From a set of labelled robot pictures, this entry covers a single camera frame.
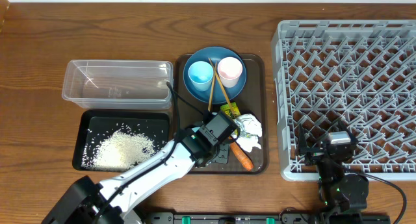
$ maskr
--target brown tray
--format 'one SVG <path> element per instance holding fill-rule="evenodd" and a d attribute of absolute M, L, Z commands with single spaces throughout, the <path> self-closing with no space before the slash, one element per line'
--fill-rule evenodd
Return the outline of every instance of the brown tray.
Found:
<path fill-rule="evenodd" d="M 175 65 L 175 84 L 176 92 L 194 105 L 199 110 L 208 108 L 208 104 L 203 103 L 193 97 L 185 87 L 183 82 L 183 68 L 191 54 L 183 55 L 176 61 Z M 246 65 L 247 81 L 242 92 L 233 100 L 235 101 L 241 114 L 253 114 L 263 127 L 263 137 L 259 139 L 261 149 L 253 148 L 251 153 L 245 152 L 254 165 L 252 171 L 247 171 L 237 160 L 233 152 L 230 150 L 227 164 L 211 163 L 204 168 L 194 168 L 192 174 L 240 174 L 240 175 L 256 175 L 263 172 L 268 166 L 268 142 L 267 142 L 267 110 L 266 110 L 266 86 L 265 86 L 265 65 L 261 58 L 253 54 L 239 55 Z M 179 115 L 181 116 L 181 128 L 187 127 L 197 121 L 201 121 L 202 117 L 197 111 L 178 100 Z M 220 110 L 220 105 L 214 105 L 212 111 Z M 176 131 L 176 124 L 171 124 Z"/>

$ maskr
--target yellow package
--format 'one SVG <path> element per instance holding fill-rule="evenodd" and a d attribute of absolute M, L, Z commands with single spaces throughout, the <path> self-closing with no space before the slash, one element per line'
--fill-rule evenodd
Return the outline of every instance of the yellow package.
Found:
<path fill-rule="evenodd" d="M 236 113 L 236 116 L 233 115 L 233 113 L 231 112 L 231 109 L 229 108 L 228 104 L 222 105 L 220 108 L 221 110 L 226 113 L 231 119 L 235 119 L 237 117 L 239 117 L 241 115 L 239 108 L 237 107 L 237 104 L 235 102 L 233 102 L 231 104 L 231 106 L 233 107 L 234 112 Z"/>

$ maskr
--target plastic container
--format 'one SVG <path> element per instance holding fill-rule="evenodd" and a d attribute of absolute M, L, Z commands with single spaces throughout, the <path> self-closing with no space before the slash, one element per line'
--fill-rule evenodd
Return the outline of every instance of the plastic container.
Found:
<path fill-rule="evenodd" d="M 72 60 L 66 68 L 62 98 L 82 108 L 168 109 L 168 81 L 174 85 L 170 62 Z"/>
<path fill-rule="evenodd" d="M 359 143 L 345 166 L 416 180 L 416 21 L 282 21 L 272 39 L 281 175 L 316 181 L 295 152 L 342 120 Z"/>

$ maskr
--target clear plastic container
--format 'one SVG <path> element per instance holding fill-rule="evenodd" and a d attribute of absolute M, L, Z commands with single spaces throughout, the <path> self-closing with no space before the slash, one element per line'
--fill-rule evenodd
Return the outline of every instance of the clear plastic container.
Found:
<path fill-rule="evenodd" d="M 168 109 L 167 81 L 174 84 L 170 62 L 72 60 L 66 68 L 62 98 L 82 108 Z"/>

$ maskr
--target dish rack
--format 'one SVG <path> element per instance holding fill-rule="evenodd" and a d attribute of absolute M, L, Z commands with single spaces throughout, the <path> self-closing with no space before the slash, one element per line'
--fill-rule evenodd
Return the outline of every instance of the dish rack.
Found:
<path fill-rule="evenodd" d="M 359 143 L 347 167 L 416 180 L 416 21 L 282 21 L 272 39 L 281 175 L 316 181 L 296 155 L 341 119 Z"/>

